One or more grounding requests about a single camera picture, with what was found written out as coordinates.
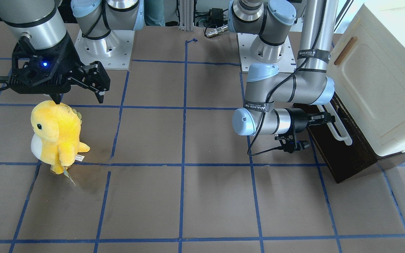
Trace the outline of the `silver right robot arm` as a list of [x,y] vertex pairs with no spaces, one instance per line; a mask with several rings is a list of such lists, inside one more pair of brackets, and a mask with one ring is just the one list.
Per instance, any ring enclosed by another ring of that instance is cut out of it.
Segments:
[[122,53],[119,31],[136,31],[144,26],[143,0],[72,0],[76,18],[92,61],[84,63],[53,0],[0,0],[0,18],[18,39],[12,53],[9,77],[1,90],[21,94],[44,94],[55,104],[61,94],[78,85],[103,103],[110,89],[104,58]]

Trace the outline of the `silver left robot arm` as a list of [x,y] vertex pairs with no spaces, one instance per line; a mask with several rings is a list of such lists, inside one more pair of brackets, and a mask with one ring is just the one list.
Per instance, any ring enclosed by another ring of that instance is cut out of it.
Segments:
[[[246,79],[243,107],[232,118],[240,136],[291,132],[296,117],[278,102],[324,105],[331,101],[334,82],[326,76],[331,55],[337,0],[309,0],[303,22],[295,74],[281,72],[266,60],[253,63]],[[228,30],[257,34],[260,46],[283,46],[297,11],[286,0],[232,0]]]

